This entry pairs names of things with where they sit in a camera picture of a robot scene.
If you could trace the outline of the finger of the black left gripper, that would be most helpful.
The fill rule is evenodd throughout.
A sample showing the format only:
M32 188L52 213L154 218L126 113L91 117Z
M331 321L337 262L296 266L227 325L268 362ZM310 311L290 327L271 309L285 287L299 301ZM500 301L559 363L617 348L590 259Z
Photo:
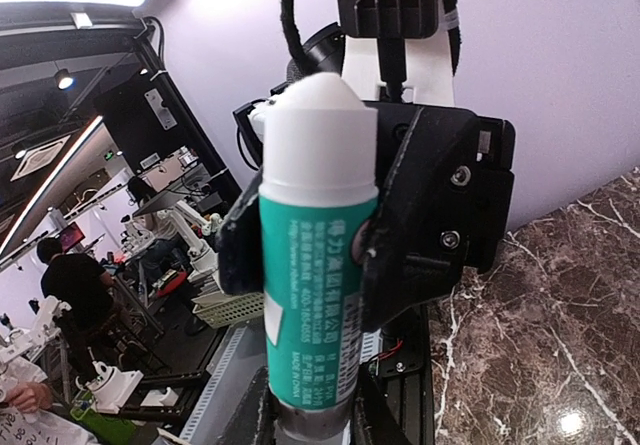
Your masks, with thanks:
M435 106L376 106L381 128L408 129L383 183L364 238L362 330L373 332L408 308L445 293L461 268L430 256L438 235L427 230L442 215L436 205L469 155L478 117Z
M215 234L219 286L228 295L264 291L264 264L259 212L259 169L241 192Z

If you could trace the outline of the white green glue stick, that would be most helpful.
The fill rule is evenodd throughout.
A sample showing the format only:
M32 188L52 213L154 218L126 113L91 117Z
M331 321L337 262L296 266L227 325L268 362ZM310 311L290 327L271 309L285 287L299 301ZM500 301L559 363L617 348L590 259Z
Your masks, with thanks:
M361 244L377 206L377 113L335 73L267 111L259 188L269 387L282 430L345 429L361 354Z

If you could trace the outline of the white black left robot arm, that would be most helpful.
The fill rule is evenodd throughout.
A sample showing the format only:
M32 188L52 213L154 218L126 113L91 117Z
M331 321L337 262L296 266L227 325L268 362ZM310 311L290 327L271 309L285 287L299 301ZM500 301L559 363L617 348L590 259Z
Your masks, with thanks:
M338 0L340 64L281 23L301 78L264 103L261 165L217 235L222 288L264 296L273 343L339 311L375 330L489 270L515 130L455 106L457 0Z

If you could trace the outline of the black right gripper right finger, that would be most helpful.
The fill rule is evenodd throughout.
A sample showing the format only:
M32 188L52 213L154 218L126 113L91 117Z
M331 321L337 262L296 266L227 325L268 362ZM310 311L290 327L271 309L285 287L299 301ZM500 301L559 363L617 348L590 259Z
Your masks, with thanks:
M358 371L352 415L355 445L410 445L366 365Z

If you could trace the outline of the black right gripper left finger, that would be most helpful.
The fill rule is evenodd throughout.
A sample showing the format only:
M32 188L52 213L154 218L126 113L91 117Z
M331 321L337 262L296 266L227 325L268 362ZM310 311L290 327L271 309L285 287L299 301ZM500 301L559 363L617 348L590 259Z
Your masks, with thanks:
M246 393L217 443L219 445L275 443L275 412L266 367L261 367L254 374Z

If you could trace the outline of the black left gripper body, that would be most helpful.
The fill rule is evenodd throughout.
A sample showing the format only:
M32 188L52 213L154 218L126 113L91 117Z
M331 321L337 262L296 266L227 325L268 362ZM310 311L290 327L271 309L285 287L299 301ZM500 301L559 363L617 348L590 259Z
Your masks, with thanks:
M373 110L376 106L433 106L374 101L366 105ZM436 205L442 216L427 227L438 235L438 243L428 246L426 252L454 266L485 272L492 267L506 230L514 187L515 128L504 119L475 115L478 123L469 140L469 155L451 176ZM378 124L376 183L380 199L386 173L407 129L406 124L386 128Z

